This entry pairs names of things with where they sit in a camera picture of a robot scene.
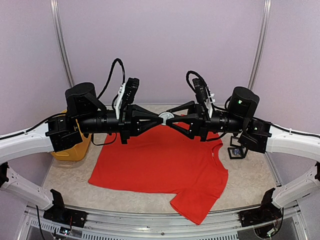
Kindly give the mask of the white round brooch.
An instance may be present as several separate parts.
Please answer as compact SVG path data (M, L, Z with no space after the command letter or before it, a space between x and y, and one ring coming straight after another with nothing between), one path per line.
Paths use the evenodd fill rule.
M161 112L158 115L159 118L162 118L162 123L161 125L166 126L167 125L167 120L174 118L174 114L168 111Z

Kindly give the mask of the red t-shirt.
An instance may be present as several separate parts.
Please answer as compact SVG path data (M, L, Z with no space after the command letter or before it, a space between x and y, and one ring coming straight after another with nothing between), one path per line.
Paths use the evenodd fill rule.
M127 144L119 139L102 148L89 184L118 191L172 194L171 207L200 225L223 194L229 173L219 159L223 142L189 139L164 125Z

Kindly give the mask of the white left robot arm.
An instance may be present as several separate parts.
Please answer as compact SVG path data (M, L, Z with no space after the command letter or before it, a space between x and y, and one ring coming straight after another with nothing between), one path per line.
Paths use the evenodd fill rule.
M67 111L54 114L34 127L0 137L0 189L49 210L57 221L70 218L61 194L46 190L20 177L8 162L38 153L61 152L73 148L83 137L95 134L119 134L122 144L163 123L157 114L133 104L139 87L137 78L122 85L120 106L116 110L98 99L95 86L83 82L66 90Z

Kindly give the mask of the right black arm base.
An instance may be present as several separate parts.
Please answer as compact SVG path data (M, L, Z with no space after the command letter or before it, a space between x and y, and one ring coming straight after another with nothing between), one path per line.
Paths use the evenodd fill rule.
M282 208L272 204L273 187L265 192L259 207L242 210L238 213L242 227L254 226L283 217Z

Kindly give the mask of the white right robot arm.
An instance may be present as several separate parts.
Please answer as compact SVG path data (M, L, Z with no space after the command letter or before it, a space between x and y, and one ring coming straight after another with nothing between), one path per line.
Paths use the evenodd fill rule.
M186 137L208 140L212 133L239 135L242 154L248 150L258 153L283 153L316 161L300 177L284 186L268 190L256 210L256 218L266 222L276 209L303 198L320 188L320 136L294 131L254 117L260 98L248 88L237 86L227 100L226 110L209 110L202 86L195 87L197 103L193 101L167 111L164 123Z

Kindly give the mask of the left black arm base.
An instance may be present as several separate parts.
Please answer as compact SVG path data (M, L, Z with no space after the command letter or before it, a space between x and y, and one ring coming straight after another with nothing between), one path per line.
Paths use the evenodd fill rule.
M43 218L71 227L84 228L88 213L82 210L67 208L60 192L51 189L53 196L52 206L44 211Z

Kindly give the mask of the blue brooch in front box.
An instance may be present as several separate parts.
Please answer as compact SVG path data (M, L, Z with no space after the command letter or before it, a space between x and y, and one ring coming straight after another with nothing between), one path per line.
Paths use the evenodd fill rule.
M233 155L235 155L235 156L240 156L240 155L242 154L241 150L238 149L238 148L234 148L234 149L232 150L232 153L233 153Z

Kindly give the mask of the rear black display box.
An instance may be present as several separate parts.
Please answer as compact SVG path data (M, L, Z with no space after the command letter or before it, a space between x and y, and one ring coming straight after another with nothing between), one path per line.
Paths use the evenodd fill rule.
M242 148L242 144L239 142L239 138L237 136L232 135L230 137L230 146L234 148Z

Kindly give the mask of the black display box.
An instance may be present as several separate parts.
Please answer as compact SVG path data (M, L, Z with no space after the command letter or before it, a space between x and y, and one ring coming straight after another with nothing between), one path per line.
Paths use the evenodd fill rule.
M242 144L239 142L239 138L237 136L232 135L230 137L230 146L234 148L242 148Z
M245 147L228 147L227 151L231 160L242 160L248 153L248 149Z

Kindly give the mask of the front black display box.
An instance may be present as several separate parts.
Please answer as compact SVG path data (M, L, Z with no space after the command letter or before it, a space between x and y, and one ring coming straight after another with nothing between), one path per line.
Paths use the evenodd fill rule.
M245 147L228 147L227 151L231 160L242 160L248 153L248 149Z

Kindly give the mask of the yellow plastic basket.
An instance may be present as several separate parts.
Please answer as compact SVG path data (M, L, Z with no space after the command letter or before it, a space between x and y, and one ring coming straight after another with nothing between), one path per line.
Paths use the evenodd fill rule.
M67 118L67 110L48 121L48 136L53 146L51 155L59 161L78 162L88 151L91 135L80 131L78 122Z

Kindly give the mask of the right aluminium frame post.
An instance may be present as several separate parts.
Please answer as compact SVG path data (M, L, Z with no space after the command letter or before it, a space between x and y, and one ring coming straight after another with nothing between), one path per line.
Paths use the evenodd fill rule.
M257 47L256 47L256 51L255 51L255 55L254 55L254 59L253 59L253 65L252 65L252 69L250 72L250 78L249 78L249 83L248 83L248 88L251 91L254 89L257 75L259 72L261 59L263 56L265 40L266 40L267 32L268 32L268 25L269 25L269 21L270 21L271 7L272 7L272 1L265 0L264 5L263 5Z

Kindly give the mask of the aluminium frame post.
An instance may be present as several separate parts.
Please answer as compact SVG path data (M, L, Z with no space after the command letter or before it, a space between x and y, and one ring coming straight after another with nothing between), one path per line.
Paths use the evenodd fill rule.
M252 69L250 72L250 78L249 78L249 83L248 83L248 88L251 91L254 89L257 75L259 72L261 59L263 56L265 40L266 40L267 32L268 32L268 25L269 25L269 21L270 21L271 7L272 7L272 1L265 0L264 5L263 5L257 47L256 47L256 51L255 51L255 55L254 55L254 59L253 59L253 65L252 65Z
M53 19L53 25L55 30L55 35L57 39L58 49L60 52L60 58L63 64L63 69L66 75L67 84L70 88L72 88L75 85L75 81L73 78L67 49L65 46L64 41L64 35L63 35L63 28L62 28L62 22L60 18L60 11L59 11L59 2L57 0L50 0L50 8L51 8L51 14Z

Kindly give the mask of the aluminium front rail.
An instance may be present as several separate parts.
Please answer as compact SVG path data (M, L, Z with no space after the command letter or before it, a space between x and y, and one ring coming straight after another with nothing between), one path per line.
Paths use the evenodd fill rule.
M84 227L71 228L62 235L61 223L44 219L43 211L28 204L17 240L252 240L266 226L241 225L241 208L210 212L201 225L195 225L177 213L127 213L76 207L87 212Z

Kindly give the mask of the left aluminium frame post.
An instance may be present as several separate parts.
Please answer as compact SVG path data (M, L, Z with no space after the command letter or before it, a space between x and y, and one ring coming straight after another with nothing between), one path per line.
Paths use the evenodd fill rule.
M73 78L67 49L65 46L64 41L64 35L63 35L63 28L62 28L62 22L60 18L60 11L59 11L59 2L57 0L50 0L50 8L51 8L51 14L53 19L53 25L55 30L55 35L57 39L58 49L60 52L60 58L63 64L63 69L66 75L67 84L70 88L72 88L75 85L75 81Z

